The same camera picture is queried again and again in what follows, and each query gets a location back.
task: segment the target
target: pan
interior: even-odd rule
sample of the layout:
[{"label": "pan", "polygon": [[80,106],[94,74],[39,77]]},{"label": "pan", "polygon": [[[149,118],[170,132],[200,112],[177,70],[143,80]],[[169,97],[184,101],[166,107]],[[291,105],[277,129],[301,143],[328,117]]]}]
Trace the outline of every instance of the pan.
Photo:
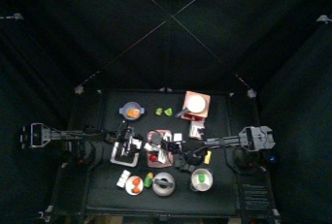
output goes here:
[{"label": "pan", "polygon": [[186,107],[176,114],[176,118],[181,117],[185,113],[200,113],[205,110],[206,102],[202,96],[194,95],[188,99]]}]

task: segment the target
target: small bowl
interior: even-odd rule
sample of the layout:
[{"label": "small bowl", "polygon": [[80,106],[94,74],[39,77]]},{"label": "small bowl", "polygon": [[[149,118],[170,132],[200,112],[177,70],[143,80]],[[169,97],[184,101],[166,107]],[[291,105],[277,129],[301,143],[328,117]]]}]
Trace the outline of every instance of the small bowl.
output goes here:
[{"label": "small bowl", "polygon": [[[127,115],[127,111],[130,109],[138,109],[141,111],[141,114],[138,117],[130,117]],[[119,113],[123,115],[125,119],[127,120],[135,120],[141,117],[141,115],[145,113],[145,108],[141,107],[141,105],[137,102],[129,102],[125,104],[125,106],[119,109]]]}]

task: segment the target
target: white plate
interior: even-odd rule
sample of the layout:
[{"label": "white plate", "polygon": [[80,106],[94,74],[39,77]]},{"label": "white plate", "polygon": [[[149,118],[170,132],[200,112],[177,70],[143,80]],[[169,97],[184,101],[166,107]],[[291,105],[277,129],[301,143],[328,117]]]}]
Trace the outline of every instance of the white plate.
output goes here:
[{"label": "white plate", "polygon": [[[134,189],[135,185],[133,184],[133,181],[135,178],[141,178],[139,176],[130,176],[130,178],[127,179],[127,182],[126,182],[126,191],[130,195],[139,195],[141,193],[134,193],[131,190]],[[141,189],[141,192],[143,191],[143,181],[141,179],[141,184],[139,184],[139,189]]]}]

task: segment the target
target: yellow object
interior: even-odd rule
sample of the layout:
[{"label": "yellow object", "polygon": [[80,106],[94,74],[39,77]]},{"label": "yellow object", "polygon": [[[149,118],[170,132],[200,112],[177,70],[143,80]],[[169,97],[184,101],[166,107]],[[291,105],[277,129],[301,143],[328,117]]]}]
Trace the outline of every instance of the yellow object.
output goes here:
[{"label": "yellow object", "polygon": [[204,164],[210,164],[210,159],[212,159],[212,151],[208,150],[208,154],[205,155],[205,158],[204,158]]}]

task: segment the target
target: food item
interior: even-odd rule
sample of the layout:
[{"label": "food item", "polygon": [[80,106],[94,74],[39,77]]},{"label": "food item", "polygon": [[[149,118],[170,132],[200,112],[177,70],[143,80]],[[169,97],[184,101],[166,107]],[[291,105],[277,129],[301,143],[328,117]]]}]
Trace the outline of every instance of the food item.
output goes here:
[{"label": "food item", "polygon": [[133,180],[133,184],[134,184],[135,186],[139,186],[139,184],[141,184],[141,178],[139,178],[139,177],[137,177],[137,178]]},{"label": "food item", "polygon": [[137,108],[131,108],[130,110],[127,110],[126,114],[131,118],[138,118],[141,116],[141,110]]},{"label": "food item", "polygon": [[161,115],[161,114],[162,114],[162,109],[161,109],[161,108],[158,108],[158,109],[155,110],[155,114],[157,114],[157,115]]},{"label": "food item", "polygon": [[147,173],[145,177],[145,187],[149,188],[151,186],[153,173]]},{"label": "food item", "polygon": [[133,190],[131,190],[131,192],[135,193],[135,194],[139,194],[141,191],[142,191],[142,190],[141,190],[139,186],[135,186],[135,187],[133,188]]},{"label": "food item", "polygon": [[173,110],[171,110],[171,108],[169,108],[169,109],[165,111],[165,114],[166,114],[167,116],[171,116],[171,115],[173,115]]}]

